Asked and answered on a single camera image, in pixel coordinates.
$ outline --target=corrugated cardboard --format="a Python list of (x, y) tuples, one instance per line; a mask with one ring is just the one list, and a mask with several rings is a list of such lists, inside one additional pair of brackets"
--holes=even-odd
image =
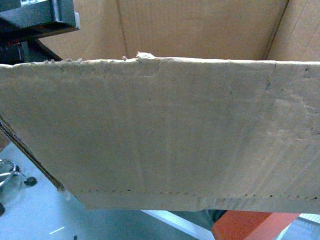
[(290, 0), (269, 60), (320, 61), (320, 1)]
[(74, 0), (81, 30), (42, 39), (63, 59), (261, 60), (288, 0)]
[(320, 213), (319, 63), (149, 57), (2, 65), (1, 118), (87, 208)]
[(261, 60), (287, 0), (120, 0), (127, 54)]

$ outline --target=black metal frame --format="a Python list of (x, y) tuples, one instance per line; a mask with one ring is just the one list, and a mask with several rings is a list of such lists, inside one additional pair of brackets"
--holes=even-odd
[(18, 43), (78, 29), (73, 0), (46, 0), (0, 12), (0, 43)]
[(43, 62), (45, 60), (61, 61), (62, 58), (47, 48), (38, 39), (15, 44), (0, 45), (0, 64), (22, 64)]

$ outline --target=chair caster wheel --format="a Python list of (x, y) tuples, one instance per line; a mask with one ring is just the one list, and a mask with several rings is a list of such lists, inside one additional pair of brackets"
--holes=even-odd
[(27, 186), (34, 186), (37, 184), (37, 179), (33, 176), (28, 177), (27, 180), (24, 182), (24, 184)]

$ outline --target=cardboard box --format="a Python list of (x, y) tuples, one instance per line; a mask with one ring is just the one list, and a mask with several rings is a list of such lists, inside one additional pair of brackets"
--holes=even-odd
[(319, 77), (144, 53), (0, 65), (1, 118), (87, 208), (319, 213)]

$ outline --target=red object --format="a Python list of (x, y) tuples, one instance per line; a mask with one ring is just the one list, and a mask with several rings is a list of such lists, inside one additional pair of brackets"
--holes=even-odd
[(300, 213), (227, 211), (213, 226), (215, 240), (273, 240)]

